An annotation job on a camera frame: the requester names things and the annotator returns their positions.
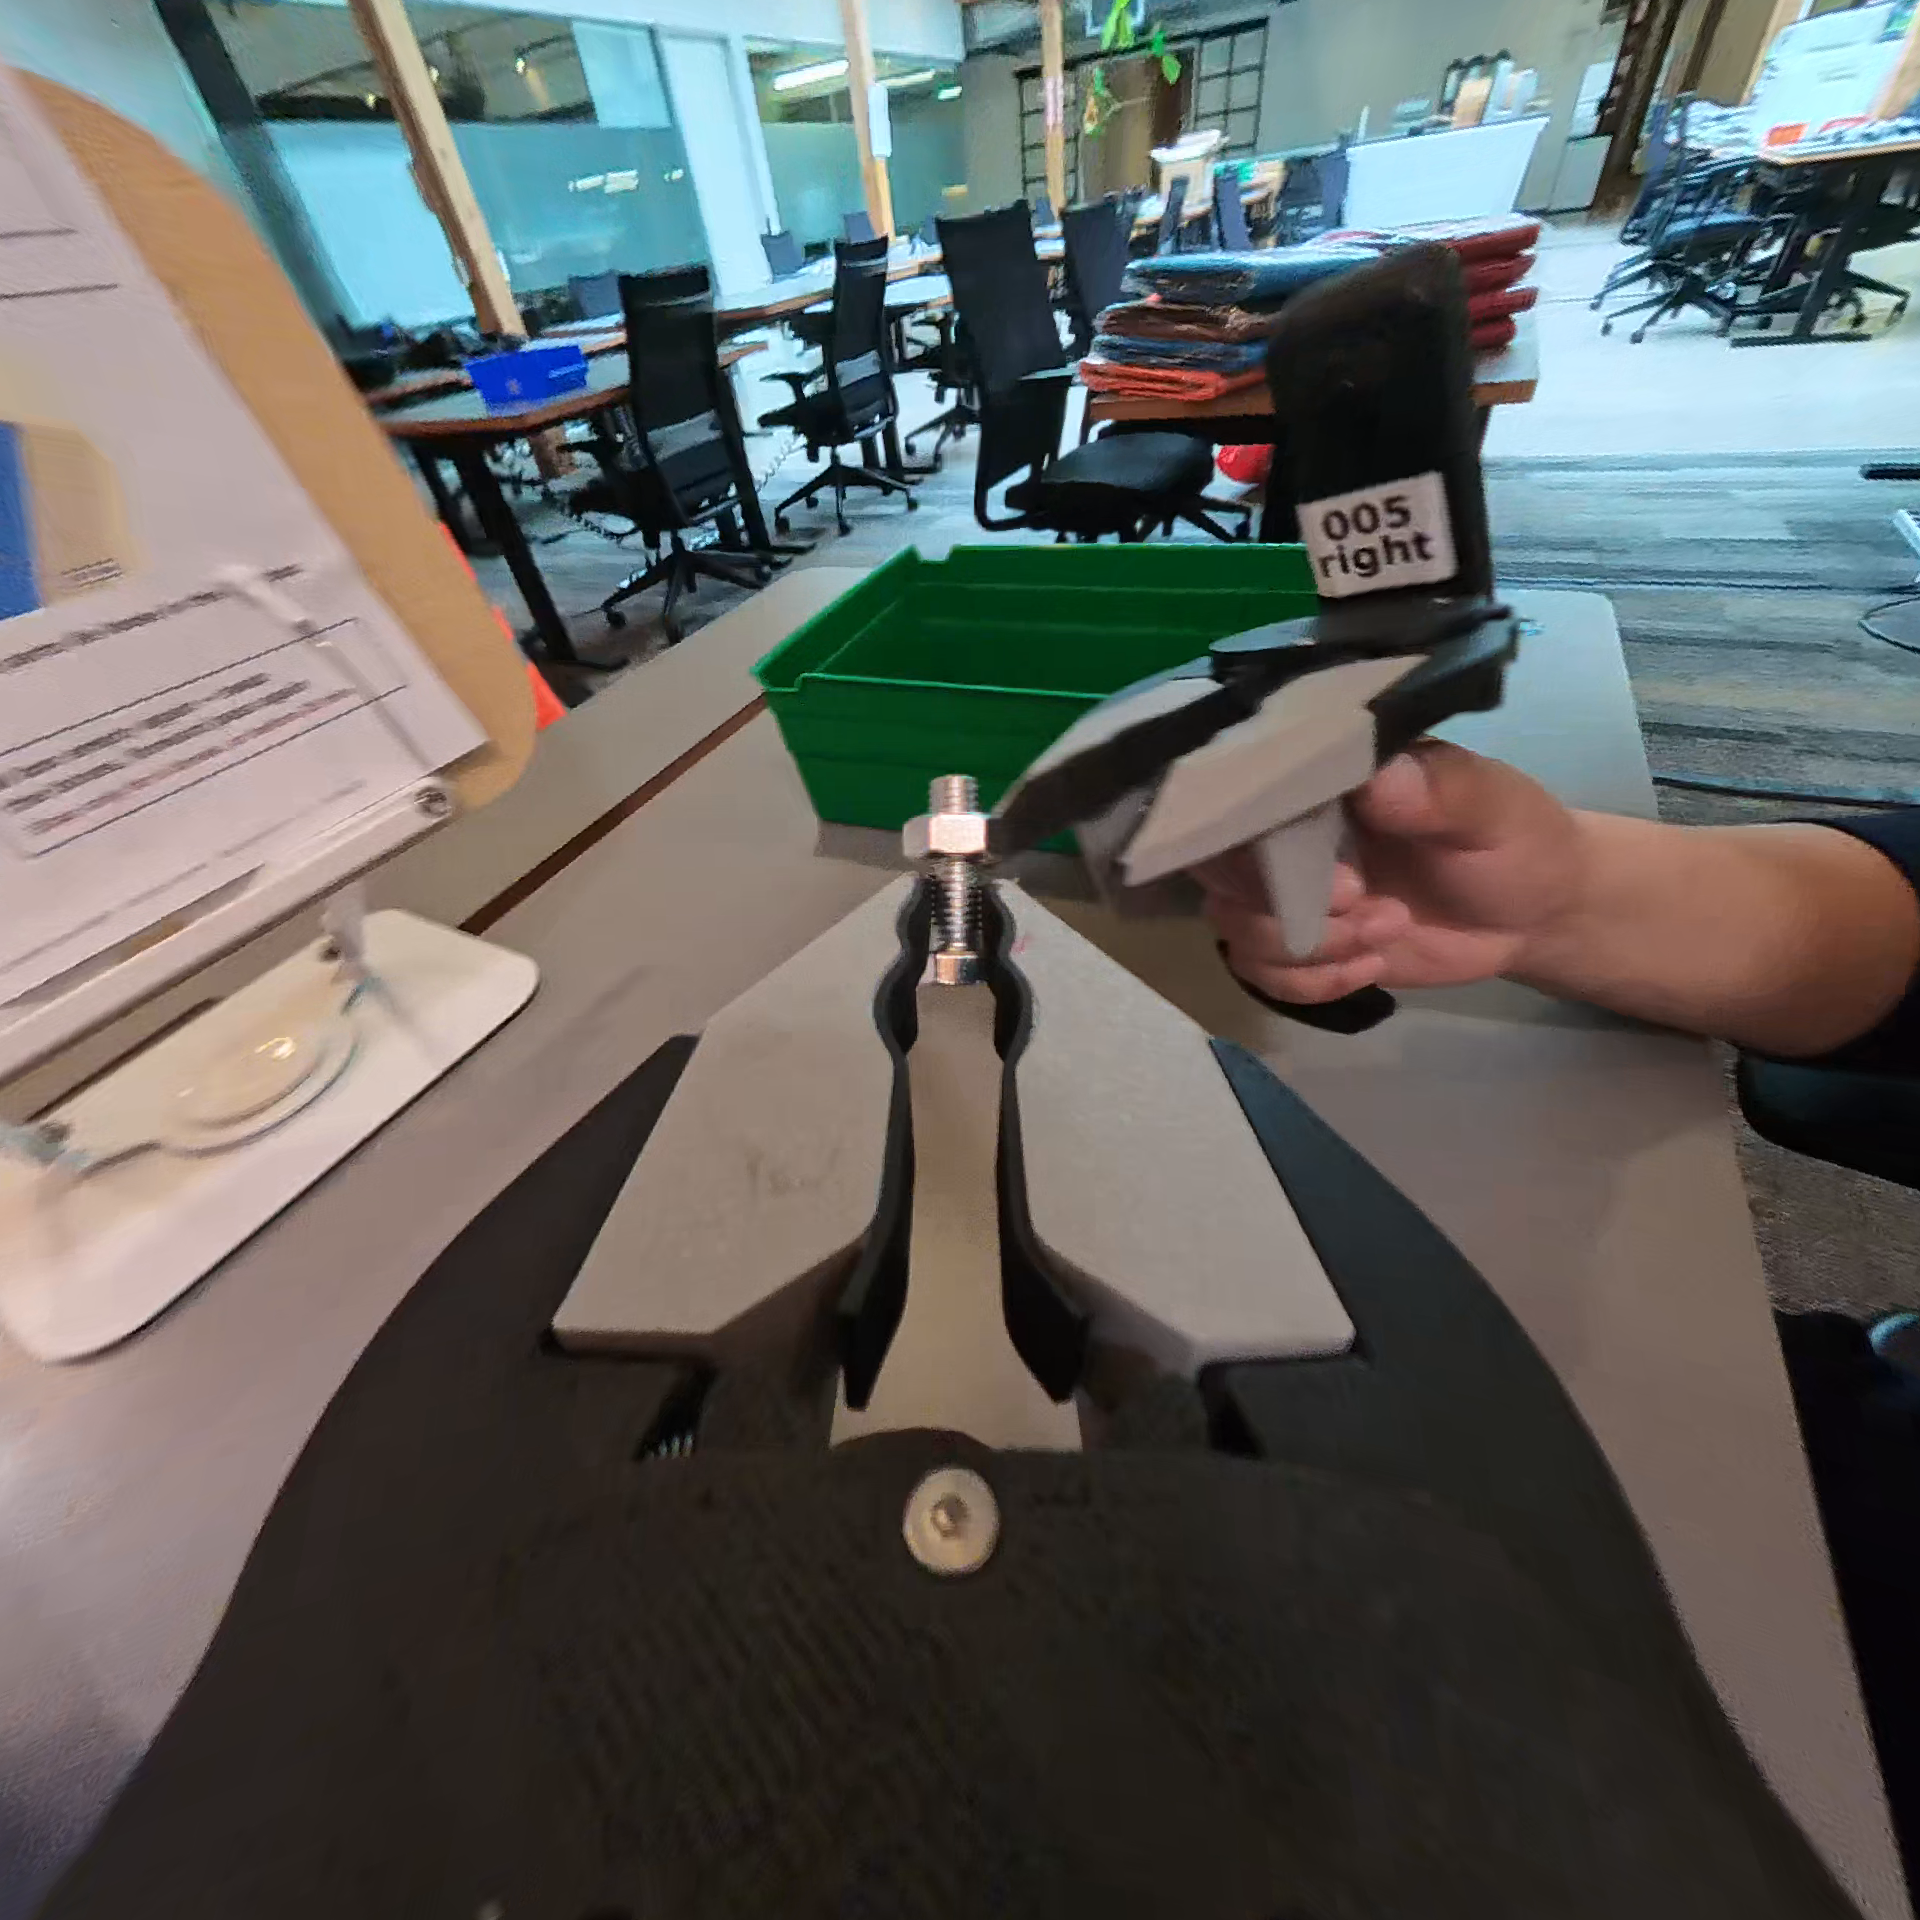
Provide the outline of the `green plastic bin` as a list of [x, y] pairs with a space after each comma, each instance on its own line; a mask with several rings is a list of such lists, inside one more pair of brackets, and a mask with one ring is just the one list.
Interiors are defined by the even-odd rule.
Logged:
[[819, 820], [897, 833], [935, 777], [995, 805], [1096, 705], [1315, 610], [1298, 545], [905, 549], [754, 678]]

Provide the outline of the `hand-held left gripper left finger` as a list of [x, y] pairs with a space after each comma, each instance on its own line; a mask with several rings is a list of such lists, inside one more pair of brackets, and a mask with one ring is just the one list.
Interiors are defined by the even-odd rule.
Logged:
[[570, 1353], [837, 1374], [905, 1308], [922, 886], [898, 878], [716, 1013], [552, 1333]]

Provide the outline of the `silver hex bolt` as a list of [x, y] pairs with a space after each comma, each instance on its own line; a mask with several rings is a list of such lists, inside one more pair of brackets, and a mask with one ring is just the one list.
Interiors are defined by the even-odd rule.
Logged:
[[[939, 776], [928, 785], [924, 814], [953, 810], [985, 812], [971, 776]], [[939, 988], [971, 988], [984, 970], [984, 885], [991, 865], [917, 865], [932, 886], [928, 977]]]

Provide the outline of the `small blue bin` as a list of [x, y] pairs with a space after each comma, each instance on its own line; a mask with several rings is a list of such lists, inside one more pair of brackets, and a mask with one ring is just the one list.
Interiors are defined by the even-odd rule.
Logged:
[[575, 341], [519, 344], [465, 360], [461, 373], [490, 412], [513, 414], [586, 392], [591, 357]]

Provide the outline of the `person's right forearm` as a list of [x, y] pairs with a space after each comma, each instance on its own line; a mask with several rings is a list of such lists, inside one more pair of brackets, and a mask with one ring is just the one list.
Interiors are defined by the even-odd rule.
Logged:
[[1915, 880], [1823, 822], [1682, 827], [1583, 812], [1578, 885], [1537, 980], [1621, 1017], [1815, 1058], [1915, 988]]

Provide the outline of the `orange traffic cone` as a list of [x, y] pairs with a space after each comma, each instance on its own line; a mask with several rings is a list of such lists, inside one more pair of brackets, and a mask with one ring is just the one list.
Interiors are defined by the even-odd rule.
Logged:
[[499, 626], [499, 632], [504, 633], [505, 643], [513, 646], [519, 666], [525, 673], [525, 678], [528, 678], [530, 691], [532, 691], [532, 705], [535, 705], [535, 732], [548, 730], [552, 725], [556, 725], [559, 720], [563, 720], [568, 716], [564, 702], [559, 698], [559, 692], [547, 681], [540, 661], [535, 661], [525, 652], [523, 643], [516, 637], [516, 632], [511, 625], [507, 616], [500, 610], [500, 605], [496, 605], [490, 598], [485, 586], [480, 582], [477, 574], [474, 572], [474, 565], [471, 565], [467, 550], [461, 549], [460, 540], [450, 533], [450, 529], [445, 529], [443, 521], [436, 521], [436, 526], [439, 526], [439, 536], [441, 536], [443, 545], [452, 550], [452, 558], [465, 570], [469, 582], [482, 595], [482, 602], [487, 604], [487, 610], [491, 613], [493, 625]]

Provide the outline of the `dark grey office chair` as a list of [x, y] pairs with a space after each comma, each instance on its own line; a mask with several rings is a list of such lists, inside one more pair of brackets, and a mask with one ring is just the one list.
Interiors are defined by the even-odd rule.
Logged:
[[1917, 1188], [1917, 1082], [1736, 1056], [1744, 1123], [1801, 1158]]

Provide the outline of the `stack of folded cloths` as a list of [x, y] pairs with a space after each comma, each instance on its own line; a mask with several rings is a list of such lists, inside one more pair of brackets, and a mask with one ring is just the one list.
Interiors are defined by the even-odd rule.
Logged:
[[1283, 306], [1300, 291], [1396, 250], [1452, 253], [1467, 294], [1474, 357], [1496, 361], [1539, 302], [1531, 266], [1543, 226], [1522, 213], [1416, 226], [1349, 226], [1255, 251], [1153, 257], [1120, 281], [1120, 299], [1093, 323], [1079, 382], [1117, 400], [1220, 400], [1249, 392]]

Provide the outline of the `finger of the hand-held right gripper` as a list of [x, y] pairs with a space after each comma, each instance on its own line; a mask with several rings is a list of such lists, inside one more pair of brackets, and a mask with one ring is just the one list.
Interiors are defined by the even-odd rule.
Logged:
[[1196, 865], [1130, 880], [1122, 860], [1170, 768], [1253, 720], [1276, 694], [1258, 676], [1165, 673], [1091, 709], [992, 812], [992, 862], [1021, 860], [1065, 835], [1101, 900], [1196, 900]]
[[1416, 666], [1392, 657], [1319, 670], [1173, 761], [1115, 858], [1117, 880], [1146, 890], [1249, 852], [1288, 954], [1307, 957], [1331, 914], [1347, 796], [1376, 770], [1373, 699]]

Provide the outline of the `printed instruction sheet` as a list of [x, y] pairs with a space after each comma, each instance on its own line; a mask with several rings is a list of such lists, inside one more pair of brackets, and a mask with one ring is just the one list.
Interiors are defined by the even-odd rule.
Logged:
[[4, 1003], [487, 744], [4, 97]]

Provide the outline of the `black office chair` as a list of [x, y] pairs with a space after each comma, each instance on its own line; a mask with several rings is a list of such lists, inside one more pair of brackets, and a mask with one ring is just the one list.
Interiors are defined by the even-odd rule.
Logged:
[[754, 484], [748, 437], [722, 369], [707, 268], [618, 274], [628, 396], [597, 419], [593, 473], [568, 509], [593, 526], [625, 521], [647, 566], [604, 604], [661, 593], [666, 644], [683, 641], [681, 613], [703, 582], [767, 586], [786, 565]]
[[849, 533], [851, 490], [904, 497], [920, 508], [917, 484], [897, 454], [885, 451], [897, 427], [897, 360], [885, 313], [890, 292], [890, 245], [882, 237], [841, 242], [834, 250], [833, 302], [820, 363], [811, 370], [779, 370], [791, 400], [759, 419], [759, 427], [786, 429], [805, 442], [820, 466], [795, 494], [775, 506], [775, 529], [788, 533], [793, 506], [816, 506], [833, 494], [840, 536]]
[[985, 533], [1141, 545], [1187, 523], [1250, 537], [1253, 509], [1212, 497], [1215, 454], [1181, 433], [1117, 433], [1065, 446], [1075, 363], [1049, 305], [1027, 204], [937, 222], [955, 328], [976, 369], [975, 516]]

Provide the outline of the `person's dark clothing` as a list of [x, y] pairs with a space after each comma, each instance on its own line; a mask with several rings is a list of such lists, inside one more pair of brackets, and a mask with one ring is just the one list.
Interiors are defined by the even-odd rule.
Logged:
[[1890, 1826], [1917, 1894], [1917, 1318], [1777, 1313]]

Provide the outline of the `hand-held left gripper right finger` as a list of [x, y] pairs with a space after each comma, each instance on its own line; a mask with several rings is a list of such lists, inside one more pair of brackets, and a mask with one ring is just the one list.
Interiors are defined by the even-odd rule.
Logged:
[[1001, 1315], [1052, 1401], [1100, 1356], [1199, 1378], [1356, 1325], [1212, 1036], [1039, 898], [992, 902]]

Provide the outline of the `white tablet stand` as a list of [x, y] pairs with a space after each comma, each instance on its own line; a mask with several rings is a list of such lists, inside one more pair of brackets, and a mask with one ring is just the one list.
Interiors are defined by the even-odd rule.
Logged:
[[530, 1003], [535, 960], [367, 907], [372, 867], [455, 810], [449, 781], [418, 781], [116, 970], [159, 988], [171, 947], [210, 963], [320, 907], [315, 939], [4, 1120], [11, 1346], [121, 1346]]

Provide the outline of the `person's right hand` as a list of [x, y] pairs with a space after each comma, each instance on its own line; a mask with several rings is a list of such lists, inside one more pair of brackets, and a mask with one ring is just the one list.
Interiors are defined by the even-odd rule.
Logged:
[[1569, 905], [1576, 869], [1562, 800], [1499, 758], [1424, 738], [1341, 803], [1315, 945], [1285, 933], [1250, 851], [1212, 860], [1199, 883], [1239, 985], [1328, 1024], [1363, 994], [1508, 972]]

